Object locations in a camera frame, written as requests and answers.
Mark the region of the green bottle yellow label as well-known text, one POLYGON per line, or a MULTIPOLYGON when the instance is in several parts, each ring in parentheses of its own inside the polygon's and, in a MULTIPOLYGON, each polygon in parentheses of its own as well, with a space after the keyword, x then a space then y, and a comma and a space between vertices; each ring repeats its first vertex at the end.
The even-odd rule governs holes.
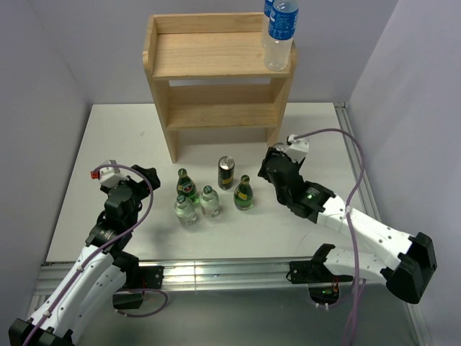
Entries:
POLYGON ((253 205, 254 192, 250 185, 250 177, 242 175, 240 183, 233 194, 233 202, 237 209, 248 210, 253 205))

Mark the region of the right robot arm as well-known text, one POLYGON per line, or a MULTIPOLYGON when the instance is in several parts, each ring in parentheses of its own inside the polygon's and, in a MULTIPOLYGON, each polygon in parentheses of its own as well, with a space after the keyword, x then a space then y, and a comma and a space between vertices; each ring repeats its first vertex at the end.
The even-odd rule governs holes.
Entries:
POLYGON ((268 148, 258 175, 271 183, 277 201, 319 226, 355 235, 369 249, 361 259, 334 244, 322 244, 309 260, 289 263, 293 284, 351 282, 356 277, 381 283, 397 298, 418 304, 437 269, 431 237, 395 230, 353 208, 332 190, 300 175, 305 153, 278 143, 268 148))

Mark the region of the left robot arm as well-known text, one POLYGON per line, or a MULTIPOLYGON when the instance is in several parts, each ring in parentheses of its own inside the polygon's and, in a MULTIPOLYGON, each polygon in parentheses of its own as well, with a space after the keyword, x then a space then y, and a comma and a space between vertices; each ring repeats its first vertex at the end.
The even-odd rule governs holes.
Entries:
POLYGON ((139 260, 124 248, 147 217, 140 212, 151 210, 142 202, 153 200, 161 186, 157 171, 108 160, 90 175, 107 196, 104 209, 78 259, 50 297, 28 320, 16 319, 10 326, 11 345, 73 345, 77 326, 97 298, 139 282, 139 260))

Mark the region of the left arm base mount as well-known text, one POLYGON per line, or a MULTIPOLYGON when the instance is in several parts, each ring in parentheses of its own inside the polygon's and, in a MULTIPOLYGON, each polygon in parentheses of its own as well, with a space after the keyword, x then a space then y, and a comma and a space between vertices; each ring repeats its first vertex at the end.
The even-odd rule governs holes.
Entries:
POLYGON ((159 294, 162 304, 154 311, 158 313, 169 302, 168 295, 161 290, 164 266, 140 266, 127 271, 127 282, 112 296, 112 305, 118 311, 138 310, 149 293, 159 294))

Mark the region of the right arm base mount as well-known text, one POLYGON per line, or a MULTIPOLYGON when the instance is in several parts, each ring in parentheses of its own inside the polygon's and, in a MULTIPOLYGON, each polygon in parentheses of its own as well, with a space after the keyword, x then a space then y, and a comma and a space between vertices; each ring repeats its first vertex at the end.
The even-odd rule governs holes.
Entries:
POLYGON ((308 288, 310 298, 319 304, 333 304, 339 300, 340 283, 353 283, 351 275, 334 275, 323 264, 309 261, 289 262, 289 271, 286 279, 293 285, 320 284, 308 288))

